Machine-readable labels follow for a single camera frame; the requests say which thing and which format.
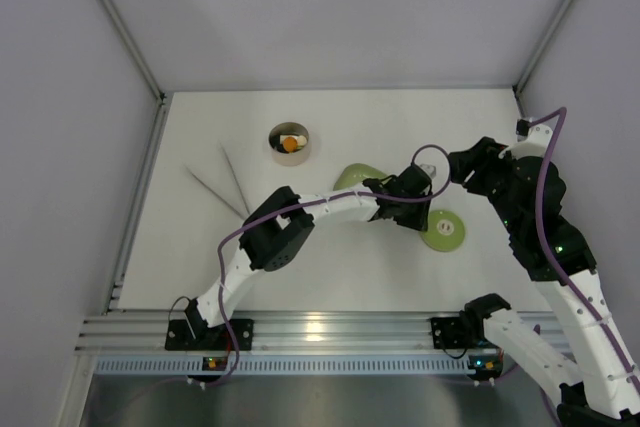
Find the round metal tin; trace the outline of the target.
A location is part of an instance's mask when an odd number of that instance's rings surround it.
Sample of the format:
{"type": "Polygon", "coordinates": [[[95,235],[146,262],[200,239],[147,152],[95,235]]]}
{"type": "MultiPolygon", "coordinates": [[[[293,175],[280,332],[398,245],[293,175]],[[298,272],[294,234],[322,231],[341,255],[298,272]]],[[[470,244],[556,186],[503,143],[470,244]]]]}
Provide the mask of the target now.
{"type": "Polygon", "coordinates": [[[306,127],[296,122],[274,126],[268,134],[273,160],[284,167],[303,164],[311,153],[311,136],[306,127]]]}

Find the silver metal tongs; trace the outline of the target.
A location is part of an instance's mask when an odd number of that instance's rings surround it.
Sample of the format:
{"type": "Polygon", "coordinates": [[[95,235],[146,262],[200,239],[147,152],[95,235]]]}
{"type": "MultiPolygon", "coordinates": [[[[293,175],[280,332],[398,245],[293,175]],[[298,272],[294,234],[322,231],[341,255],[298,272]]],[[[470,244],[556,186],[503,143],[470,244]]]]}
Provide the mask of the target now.
{"type": "Polygon", "coordinates": [[[187,160],[182,167],[228,211],[241,220],[247,219],[250,214],[249,203],[223,143],[218,142],[209,154],[187,160]]]}

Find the black oval food piece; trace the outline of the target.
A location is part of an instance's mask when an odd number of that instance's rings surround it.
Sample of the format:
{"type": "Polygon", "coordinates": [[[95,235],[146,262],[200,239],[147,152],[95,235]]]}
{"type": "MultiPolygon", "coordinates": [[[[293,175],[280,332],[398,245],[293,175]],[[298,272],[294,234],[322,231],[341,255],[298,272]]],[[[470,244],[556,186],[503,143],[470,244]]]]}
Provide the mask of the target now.
{"type": "Polygon", "coordinates": [[[274,140],[274,142],[275,142],[275,145],[276,145],[276,146],[280,146],[280,145],[283,143],[283,141],[284,141],[284,139],[285,139],[285,138],[286,138],[286,136],[285,136],[285,135],[282,135],[282,134],[277,134],[277,135],[275,135],[275,136],[273,137],[273,140],[274,140]]]}

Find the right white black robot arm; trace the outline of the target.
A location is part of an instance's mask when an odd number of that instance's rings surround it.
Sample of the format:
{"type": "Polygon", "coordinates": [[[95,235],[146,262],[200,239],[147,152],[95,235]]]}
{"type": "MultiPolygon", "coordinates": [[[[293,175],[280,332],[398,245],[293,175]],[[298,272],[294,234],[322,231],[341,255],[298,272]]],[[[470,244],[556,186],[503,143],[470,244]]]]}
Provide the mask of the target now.
{"type": "Polygon", "coordinates": [[[604,298],[588,243],[562,213],[566,184],[551,156],[555,132],[543,129],[505,146],[489,137],[449,154],[450,178],[486,198],[509,247],[546,299],[569,342],[565,358],[498,294],[465,304],[464,344],[491,344],[546,394],[563,426],[636,426],[639,370],[604,298]]]}

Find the green round lid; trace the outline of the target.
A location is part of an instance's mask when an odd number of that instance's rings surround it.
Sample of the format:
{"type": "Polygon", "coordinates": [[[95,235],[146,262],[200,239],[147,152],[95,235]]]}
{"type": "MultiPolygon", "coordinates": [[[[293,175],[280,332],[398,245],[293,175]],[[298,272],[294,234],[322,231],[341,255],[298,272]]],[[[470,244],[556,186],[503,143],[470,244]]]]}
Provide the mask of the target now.
{"type": "Polygon", "coordinates": [[[427,216],[427,230],[422,241],[432,250],[449,253],[464,243],[466,229],[462,219],[452,211],[436,209],[427,216]]]}

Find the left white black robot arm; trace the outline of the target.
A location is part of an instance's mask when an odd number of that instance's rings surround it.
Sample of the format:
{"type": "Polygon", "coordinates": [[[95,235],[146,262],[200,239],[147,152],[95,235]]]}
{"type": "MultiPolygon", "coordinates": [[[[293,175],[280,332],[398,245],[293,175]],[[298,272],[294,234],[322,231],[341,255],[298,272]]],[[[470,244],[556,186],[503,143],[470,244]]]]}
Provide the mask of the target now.
{"type": "Polygon", "coordinates": [[[293,261],[317,227],[391,220],[425,231],[435,171],[411,163],[399,175],[367,178],[327,195],[299,195],[288,186],[274,191],[218,247],[218,279],[185,309],[187,338],[201,341],[228,322],[256,281],[293,261]]]}

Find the orange round food piece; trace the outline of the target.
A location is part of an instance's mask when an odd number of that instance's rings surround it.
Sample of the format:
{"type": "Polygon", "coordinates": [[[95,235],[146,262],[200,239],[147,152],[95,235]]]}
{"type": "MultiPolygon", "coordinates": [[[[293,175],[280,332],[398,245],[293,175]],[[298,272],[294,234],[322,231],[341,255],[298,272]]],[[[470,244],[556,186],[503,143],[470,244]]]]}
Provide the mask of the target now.
{"type": "Polygon", "coordinates": [[[298,142],[295,137],[286,137],[281,144],[282,150],[286,153],[293,153],[298,149],[298,142]]]}

